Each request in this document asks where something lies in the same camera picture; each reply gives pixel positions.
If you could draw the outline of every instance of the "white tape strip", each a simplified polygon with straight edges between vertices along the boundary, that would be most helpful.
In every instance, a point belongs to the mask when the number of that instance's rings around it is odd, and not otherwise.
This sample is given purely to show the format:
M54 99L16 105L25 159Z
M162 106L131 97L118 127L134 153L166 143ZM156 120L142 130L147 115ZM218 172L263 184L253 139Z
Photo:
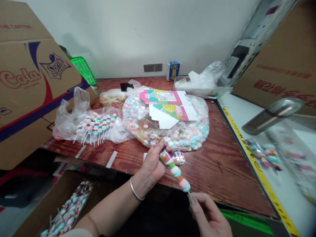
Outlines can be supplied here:
M115 159L115 157L116 157L117 154L118 154L117 151L113 151L113 154L112 154L112 156L111 156L111 158L110 158L108 164L106 165L106 168L111 168L111 166L112 166L112 164L113 164L113 161L114 161L114 159Z
M86 145L84 145L84 146L80 149L80 151L79 151L79 152L77 153L77 155L75 156L76 159L79 158L79 156L80 156L81 153L85 150L85 148L86 148Z

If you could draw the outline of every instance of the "fingernail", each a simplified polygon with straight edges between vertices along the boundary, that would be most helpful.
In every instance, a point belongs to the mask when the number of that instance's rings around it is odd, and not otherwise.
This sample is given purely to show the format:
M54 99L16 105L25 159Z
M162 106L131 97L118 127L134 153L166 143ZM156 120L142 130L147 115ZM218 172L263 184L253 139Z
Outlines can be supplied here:
M190 195L190 194L187 194L187 196L188 196L190 205L194 206L196 204L196 201L195 201L194 197L192 195Z

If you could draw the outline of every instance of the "wooden table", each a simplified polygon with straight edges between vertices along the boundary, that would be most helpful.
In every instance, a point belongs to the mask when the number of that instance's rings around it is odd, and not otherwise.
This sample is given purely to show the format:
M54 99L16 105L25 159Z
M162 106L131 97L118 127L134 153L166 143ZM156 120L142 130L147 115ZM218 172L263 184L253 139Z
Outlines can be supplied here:
M168 82L166 77L143 77L98 79L97 90L107 91L120 88L120 83L128 82L130 79L155 89L171 90L173 88L173 82ZM236 140L215 103L207 100L207 105L210 119L208 138L199 150L185 153L186 163L181 166L183 177L191 184L191 191L205 192L220 202L276 218L274 209L254 177L246 158L240 152ZM92 109L101 107L101 103L92 105ZM78 142L73 144L70 141L57 141L51 138L43 147L74 157L82 145ZM134 175L142 166L143 153L147 152L148 148L137 139L120 144L105 141L104 144L94 148L87 145L79 158L106 166L114 151L118 154L111 169ZM169 169L159 183L178 188Z

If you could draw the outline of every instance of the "silver bangle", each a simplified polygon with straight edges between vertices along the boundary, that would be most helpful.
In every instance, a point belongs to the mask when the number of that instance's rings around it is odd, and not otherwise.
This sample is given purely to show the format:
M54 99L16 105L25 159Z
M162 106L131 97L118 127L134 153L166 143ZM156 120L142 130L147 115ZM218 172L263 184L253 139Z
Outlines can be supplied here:
M131 184L131 188L132 188L132 191L133 191L135 197L137 197L137 199L140 200L140 201L144 201L145 198L140 198L140 197L136 194L136 192L135 192L135 190L134 190L134 188L133 188L133 185L132 185L132 177L130 178L130 182L129 182L129 183Z

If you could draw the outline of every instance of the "blue logo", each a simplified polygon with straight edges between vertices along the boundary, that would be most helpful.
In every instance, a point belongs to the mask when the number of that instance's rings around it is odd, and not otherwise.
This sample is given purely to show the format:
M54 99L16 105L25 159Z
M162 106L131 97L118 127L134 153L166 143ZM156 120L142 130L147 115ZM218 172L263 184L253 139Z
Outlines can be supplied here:
M67 61L57 54L50 54L50 63L40 63L42 67L46 70L50 78L62 79L62 73L69 67L71 67Z

